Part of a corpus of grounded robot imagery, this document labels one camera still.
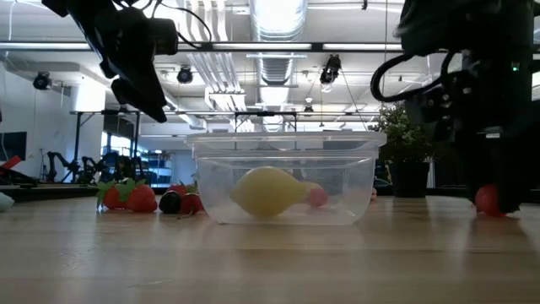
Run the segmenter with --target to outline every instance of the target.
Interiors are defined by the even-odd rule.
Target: transparent plastic bin
[[[202,204],[226,224],[349,225],[370,203],[379,147],[384,133],[227,133],[186,138],[197,163]],[[248,214],[230,198],[236,183],[250,170],[271,166],[300,182],[315,182],[328,194],[327,204],[290,205],[272,218]]]

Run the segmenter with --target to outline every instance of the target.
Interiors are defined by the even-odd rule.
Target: ceiling duct
[[[307,0],[250,0],[251,27],[255,41],[298,41],[304,29]],[[281,110],[289,97],[289,88],[279,87],[290,83],[294,69],[293,58],[265,57],[257,59],[262,103],[268,110]],[[272,118],[265,118],[268,131],[280,131],[283,127]]]

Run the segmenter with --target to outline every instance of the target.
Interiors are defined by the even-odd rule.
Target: wooden tabletop
[[[356,225],[217,225],[95,213],[93,198],[0,214],[0,303],[540,303],[540,206],[380,198]]]

